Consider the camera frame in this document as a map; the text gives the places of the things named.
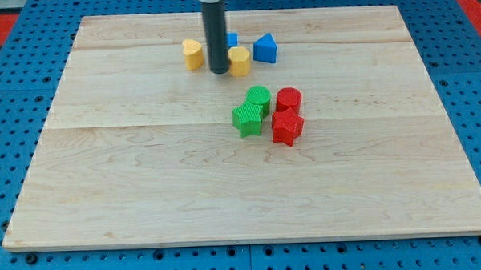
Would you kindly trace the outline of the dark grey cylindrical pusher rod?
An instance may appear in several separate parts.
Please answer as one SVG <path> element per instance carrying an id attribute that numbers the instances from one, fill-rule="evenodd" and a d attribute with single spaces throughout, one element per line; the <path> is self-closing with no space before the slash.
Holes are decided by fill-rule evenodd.
<path id="1" fill-rule="evenodd" d="M 209 69 L 214 74 L 224 74 L 229 69 L 224 1 L 204 0 L 201 9 Z"/>

